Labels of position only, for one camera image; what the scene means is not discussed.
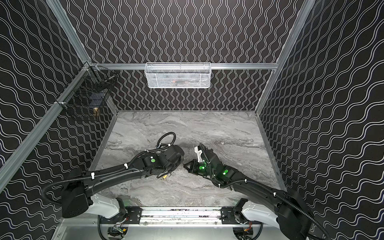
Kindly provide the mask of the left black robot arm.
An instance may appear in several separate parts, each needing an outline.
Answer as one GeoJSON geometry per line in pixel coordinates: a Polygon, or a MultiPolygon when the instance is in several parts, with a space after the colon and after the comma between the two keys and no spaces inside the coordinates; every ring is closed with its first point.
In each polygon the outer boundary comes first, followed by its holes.
{"type": "Polygon", "coordinates": [[[104,199],[97,194],[127,181],[155,176],[169,176],[184,160],[184,151],[175,145],[177,135],[168,132],[161,136],[152,150],[144,150],[130,162],[104,170],[83,172],[72,170],[67,179],[50,183],[41,190],[42,199],[62,208],[63,218],[84,213],[114,218],[124,211],[118,199],[104,199]]]}

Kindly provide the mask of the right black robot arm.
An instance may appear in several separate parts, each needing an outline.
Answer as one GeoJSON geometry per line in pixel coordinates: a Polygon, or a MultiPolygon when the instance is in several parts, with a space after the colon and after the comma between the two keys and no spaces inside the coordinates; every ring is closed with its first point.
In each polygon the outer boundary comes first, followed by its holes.
{"type": "Polygon", "coordinates": [[[203,144],[195,148],[197,159],[184,164],[184,168],[193,175],[201,176],[219,189],[231,188],[247,196],[248,202],[259,203],[269,209],[273,215],[261,220],[262,212],[246,214],[248,207],[241,206],[241,214],[247,221],[257,221],[277,226],[290,240],[318,239],[310,234],[311,226],[318,227],[323,233],[322,239],[329,240],[328,231],[314,217],[303,198],[296,191],[278,190],[247,177],[234,167],[225,165],[212,149],[203,144]]]}

